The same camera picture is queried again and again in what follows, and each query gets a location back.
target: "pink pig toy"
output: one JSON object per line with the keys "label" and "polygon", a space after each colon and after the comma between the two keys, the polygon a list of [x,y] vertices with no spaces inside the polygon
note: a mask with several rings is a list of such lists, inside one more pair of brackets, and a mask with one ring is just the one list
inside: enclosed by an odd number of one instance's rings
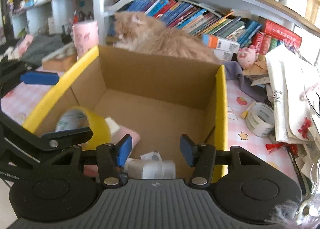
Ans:
{"label": "pink pig toy", "polygon": [[256,61],[256,49],[253,45],[249,48],[239,49],[237,61],[243,69],[249,68]]}

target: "orange cat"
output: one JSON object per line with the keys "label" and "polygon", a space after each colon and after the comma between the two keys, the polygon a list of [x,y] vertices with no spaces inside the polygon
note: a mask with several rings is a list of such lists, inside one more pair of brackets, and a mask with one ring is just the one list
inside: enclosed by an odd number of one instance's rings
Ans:
{"label": "orange cat", "polygon": [[198,38],[176,28],[166,28],[142,12],[115,14],[115,31],[121,41],[116,47],[134,52],[193,58],[221,64],[210,48]]}

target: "logo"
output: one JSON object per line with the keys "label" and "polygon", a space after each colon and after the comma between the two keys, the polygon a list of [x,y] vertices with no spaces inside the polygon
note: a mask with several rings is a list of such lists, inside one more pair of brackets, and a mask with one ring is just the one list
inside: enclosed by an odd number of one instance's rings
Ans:
{"label": "logo", "polygon": [[158,182],[154,182],[154,183],[152,183],[152,186],[154,186],[154,187],[158,187],[158,186],[160,186],[160,183],[158,183]]}

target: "star print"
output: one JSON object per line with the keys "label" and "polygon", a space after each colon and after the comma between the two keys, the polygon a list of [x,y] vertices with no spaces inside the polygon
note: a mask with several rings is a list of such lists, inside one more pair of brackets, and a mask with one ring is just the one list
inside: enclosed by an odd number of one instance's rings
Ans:
{"label": "star print", "polygon": [[242,131],[240,134],[238,134],[238,135],[239,135],[239,137],[241,138],[241,140],[248,140],[248,135],[245,134],[243,131]]}

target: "clear tape roll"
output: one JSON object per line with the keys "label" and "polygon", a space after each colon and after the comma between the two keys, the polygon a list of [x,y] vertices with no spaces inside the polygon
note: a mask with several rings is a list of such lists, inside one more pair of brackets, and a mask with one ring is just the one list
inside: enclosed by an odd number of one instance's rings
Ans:
{"label": "clear tape roll", "polygon": [[267,137],[275,128],[273,110],[266,104],[257,102],[250,109],[245,124],[258,137]]}

